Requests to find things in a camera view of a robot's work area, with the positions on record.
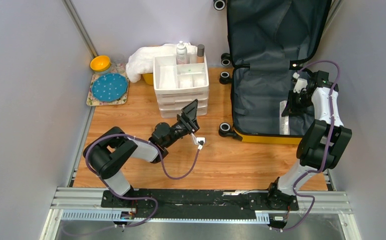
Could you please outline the white toothpaste tube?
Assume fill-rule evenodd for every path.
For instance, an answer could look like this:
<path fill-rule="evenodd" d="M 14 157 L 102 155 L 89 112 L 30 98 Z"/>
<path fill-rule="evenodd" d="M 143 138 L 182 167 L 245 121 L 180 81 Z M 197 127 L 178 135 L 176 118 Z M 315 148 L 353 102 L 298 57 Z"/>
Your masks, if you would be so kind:
<path fill-rule="evenodd" d="M 279 133 L 281 135 L 290 135 L 289 116 L 282 116 L 287 105 L 287 100 L 279 103 Z"/>

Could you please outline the white plastic drawer organizer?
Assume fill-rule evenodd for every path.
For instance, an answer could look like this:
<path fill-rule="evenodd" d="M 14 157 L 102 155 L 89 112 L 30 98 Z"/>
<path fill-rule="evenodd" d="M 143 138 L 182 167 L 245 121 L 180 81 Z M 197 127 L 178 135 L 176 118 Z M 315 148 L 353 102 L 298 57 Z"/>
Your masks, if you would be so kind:
<path fill-rule="evenodd" d="M 189 64 L 177 64 L 175 55 L 156 56 L 153 81 L 161 117 L 175 118 L 195 99 L 197 115 L 208 113 L 209 72 L 205 56 L 203 62 Z"/>

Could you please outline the yellow plastic basket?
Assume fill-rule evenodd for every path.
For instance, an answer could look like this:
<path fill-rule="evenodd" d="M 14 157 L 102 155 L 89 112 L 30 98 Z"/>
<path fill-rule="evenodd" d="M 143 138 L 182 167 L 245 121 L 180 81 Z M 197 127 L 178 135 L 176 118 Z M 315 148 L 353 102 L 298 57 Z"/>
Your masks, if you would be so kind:
<path fill-rule="evenodd" d="M 154 85 L 153 73 L 144 73 L 144 74 L 142 74 L 142 78 L 144 79 L 146 84 L 151 85 L 151 86 Z"/>

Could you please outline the white pump lotion bottle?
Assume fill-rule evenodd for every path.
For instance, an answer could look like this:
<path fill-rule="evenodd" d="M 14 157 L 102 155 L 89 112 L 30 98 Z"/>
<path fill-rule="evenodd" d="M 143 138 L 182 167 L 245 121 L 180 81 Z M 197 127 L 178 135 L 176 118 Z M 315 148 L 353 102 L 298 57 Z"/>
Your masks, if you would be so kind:
<path fill-rule="evenodd" d="M 186 44 L 183 41 L 179 41 L 176 46 L 176 63 L 178 65 L 188 63 L 188 51 Z"/>

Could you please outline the yellow Pikachu suitcase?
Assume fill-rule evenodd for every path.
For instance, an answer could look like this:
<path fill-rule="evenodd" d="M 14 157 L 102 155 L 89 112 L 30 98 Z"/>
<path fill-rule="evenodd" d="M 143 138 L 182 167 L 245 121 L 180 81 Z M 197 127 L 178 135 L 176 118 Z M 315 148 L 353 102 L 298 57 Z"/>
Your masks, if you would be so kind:
<path fill-rule="evenodd" d="M 294 88 L 293 74 L 311 60 L 321 41 L 332 2 L 327 0 L 228 0 L 227 31 L 232 73 L 232 123 L 222 123 L 221 137 L 242 142 L 297 144 L 314 120 L 313 107 L 288 118 L 281 130 L 281 103 Z"/>

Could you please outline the white garment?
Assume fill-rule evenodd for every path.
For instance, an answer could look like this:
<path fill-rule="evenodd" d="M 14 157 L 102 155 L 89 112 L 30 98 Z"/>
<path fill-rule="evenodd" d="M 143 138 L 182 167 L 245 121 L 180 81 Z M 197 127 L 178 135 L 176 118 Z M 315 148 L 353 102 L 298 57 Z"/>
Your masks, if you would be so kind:
<path fill-rule="evenodd" d="M 166 43 L 160 46 L 145 46 L 137 49 L 128 58 L 125 67 L 126 75 L 130 82 L 136 83 L 142 74 L 153 72 L 154 57 L 176 54 L 176 44 Z"/>

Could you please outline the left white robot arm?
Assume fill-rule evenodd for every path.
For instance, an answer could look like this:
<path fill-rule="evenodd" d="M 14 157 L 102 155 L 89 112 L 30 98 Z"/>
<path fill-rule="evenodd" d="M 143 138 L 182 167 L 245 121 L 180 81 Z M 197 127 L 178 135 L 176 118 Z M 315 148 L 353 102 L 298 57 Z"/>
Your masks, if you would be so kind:
<path fill-rule="evenodd" d="M 114 126 L 84 149 L 86 166 L 112 192 L 114 201 L 126 208 L 132 204 L 134 195 L 121 171 L 122 166 L 129 158 L 162 163 L 168 147 L 186 135 L 194 136 L 200 129 L 197 112 L 198 100 L 195 99 L 181 109 L 175 124 L 158 123 L 148 140 L 128 135 Z"/>

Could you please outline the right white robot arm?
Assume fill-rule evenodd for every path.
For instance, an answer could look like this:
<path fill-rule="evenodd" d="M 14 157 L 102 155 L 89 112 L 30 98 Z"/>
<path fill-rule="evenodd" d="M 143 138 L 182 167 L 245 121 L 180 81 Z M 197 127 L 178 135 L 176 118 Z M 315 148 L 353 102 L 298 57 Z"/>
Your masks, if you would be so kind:
<path fill-rule="evenodd" d="M 325 71 L 313 73 L 308 80 L 293 75 L 297 81 L 289 91 L 282 117 L 304 114 L 314 108 L 314 121 L 301 139 L 297 162 L 269 186 L 267 205 L 274 210 L 294 201 L 299 190 L 314 175 L 333 169 L 339 162 L 352 131 L 346 128 L 337 108 L 338 85 L 329 81 Z"/>

